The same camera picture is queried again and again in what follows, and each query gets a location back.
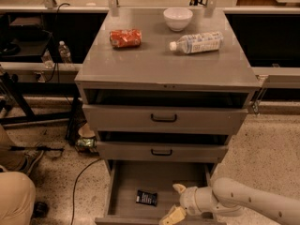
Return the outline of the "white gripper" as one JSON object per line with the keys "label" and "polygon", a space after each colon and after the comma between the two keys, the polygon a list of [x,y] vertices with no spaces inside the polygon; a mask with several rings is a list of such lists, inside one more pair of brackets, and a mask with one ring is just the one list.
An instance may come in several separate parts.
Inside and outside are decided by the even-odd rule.
{"label": "white gripper", "polygon": [[196,187],[185,187],[181,184],[173,184],[172,187],[181,194],[180,205],[184,209],[174,205],[168,214],[159,221],[159,225],[175,225],[184,220],[187,214],[195,216],[199,212],[195,199]]}

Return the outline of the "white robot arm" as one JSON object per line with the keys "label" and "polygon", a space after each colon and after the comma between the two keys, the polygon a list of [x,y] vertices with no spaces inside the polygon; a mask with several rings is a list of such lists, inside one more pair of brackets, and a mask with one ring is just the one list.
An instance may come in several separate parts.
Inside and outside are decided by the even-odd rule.
{"label": "white robot arm", "polygon": [[213,213],[237,217],[244,208],[251,209],[280,225],[300,225],[300,202],[274,193],[258,190],[231,178],[221,177],[211,187],[185,187],[173,184],[180,195],[180,205],[174,205],[159,225],[174,225],[187,215]]}

